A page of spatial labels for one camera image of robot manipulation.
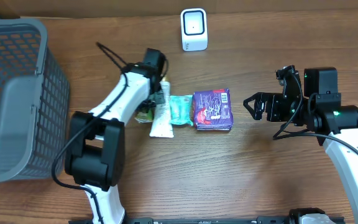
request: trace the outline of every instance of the robotic arm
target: robotic arm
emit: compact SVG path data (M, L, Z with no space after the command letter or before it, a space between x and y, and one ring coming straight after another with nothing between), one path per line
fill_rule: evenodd
M276 76L283 85L283 93L256 93L244 100L245 108L254 119L261 120L262 113L266 112L268 121L287 122L274 139L317 137L339 172L358 223L358 108L341 106L335 68L305 69L305 96L308 99L302 96L299 73L293 65L277 70ZM255 101L254 108L248 105L251 101ZM295 126L306 125L307 129L278 136L290 122Z
M74 113L70 138L102 113L126 87L111 109L90 127L87 134L78 137L66 153L65 172L74 177L76 184L92 190L98 199L96 206L92 195L86 192L95 215L92 221L81 223L122 223L125 210L119 200L117 183L125 161L124 127L137 108L164 103L160 86L164 63L165 56L160 51L147 49L143 62L126 68L130 71L121 75L117 86L100 105L89 113ZM102 140L103 148L86 144L86 140L94 139Z

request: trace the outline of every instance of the basket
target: basket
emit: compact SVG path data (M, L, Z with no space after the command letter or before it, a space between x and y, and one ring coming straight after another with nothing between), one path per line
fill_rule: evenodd
M69 88L40 21L0 20L0 182L50 177L66 139Z

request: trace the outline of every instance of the wall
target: wall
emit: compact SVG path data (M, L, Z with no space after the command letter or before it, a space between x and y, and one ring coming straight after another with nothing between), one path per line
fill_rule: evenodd
M0 0L0 16L114 17L177 15L202 7L207 13L358 8L356 0Z

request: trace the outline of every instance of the purple snack bag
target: purple snack bag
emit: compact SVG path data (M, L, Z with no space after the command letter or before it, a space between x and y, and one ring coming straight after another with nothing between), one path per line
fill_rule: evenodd
M197 130L225 130L233 127L229 89L197 91L193 95Z

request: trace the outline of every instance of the wooden surface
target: wooden surface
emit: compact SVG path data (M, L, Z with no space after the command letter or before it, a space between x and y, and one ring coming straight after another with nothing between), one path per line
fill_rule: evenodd
M110 46L128 62L147 47L170 60L173 95L229 88L229 133L176 128L173 139L150 139L150 125L126 128L121 202L132 217L253 218L319 207L353 223L339 176L315 138L272 141L281 124L254 121L242 101L282 91L274 71L294 64L334 66L343 105L358 106L358 10L216 14L209 45L181 49L179 16L44 20L49 47L71 83L71 111L88 111L118 81L118 69L97 49ZM73 183L62 174L62 180ZM67 223L91 217L84 192L51 180L0 184L0 223Z
M207 13L358 9L358 0L0 0L0 16L116 17L179 15L201 7Z

